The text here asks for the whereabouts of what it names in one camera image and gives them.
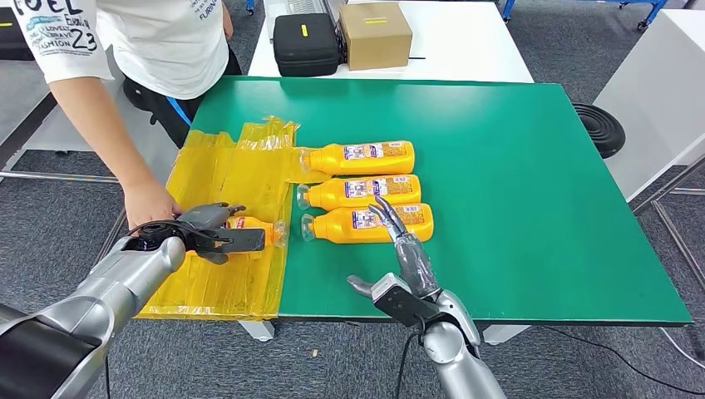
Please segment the person's right hand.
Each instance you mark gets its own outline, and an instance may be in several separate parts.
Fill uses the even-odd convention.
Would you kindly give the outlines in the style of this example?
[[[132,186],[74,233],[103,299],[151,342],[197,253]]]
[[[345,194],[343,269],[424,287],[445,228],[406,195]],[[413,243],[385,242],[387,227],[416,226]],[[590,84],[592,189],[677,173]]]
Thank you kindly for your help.
[[[156,220],[173,219],[181,208],[166,188],[154,178],[121,183],[129,229]]]

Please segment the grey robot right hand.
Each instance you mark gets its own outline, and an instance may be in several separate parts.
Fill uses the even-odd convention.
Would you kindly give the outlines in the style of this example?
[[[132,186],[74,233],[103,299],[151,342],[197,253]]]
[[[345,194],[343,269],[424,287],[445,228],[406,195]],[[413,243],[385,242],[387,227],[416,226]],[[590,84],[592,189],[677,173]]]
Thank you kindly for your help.
[[[394,290],[404,291],[414,298],[437,303],[442,289],[437,282],[431,260],[421,240],[407,229],[398,212],[381,196],[370,204],[372,211],[386,227],[392,240],[399,264],[399,274],[389,273],[376,283],[369,283],[356,275],[349,275],[347,282],[358,294],[374,302],[390,295]]]

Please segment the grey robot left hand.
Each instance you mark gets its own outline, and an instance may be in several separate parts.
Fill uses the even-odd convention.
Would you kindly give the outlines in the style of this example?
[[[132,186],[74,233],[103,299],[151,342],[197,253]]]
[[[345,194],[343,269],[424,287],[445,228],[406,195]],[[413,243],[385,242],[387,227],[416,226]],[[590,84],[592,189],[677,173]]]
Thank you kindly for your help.
[[[197,232],[187,233],[185,249],[212,264],[222,265],[228,261],[228,254],[240,249],[242,232],[226,229],[229,217],[246,207],[241,204],[229,205],[225,202],[202,204],[185,211],[176,220],[189,224]]]

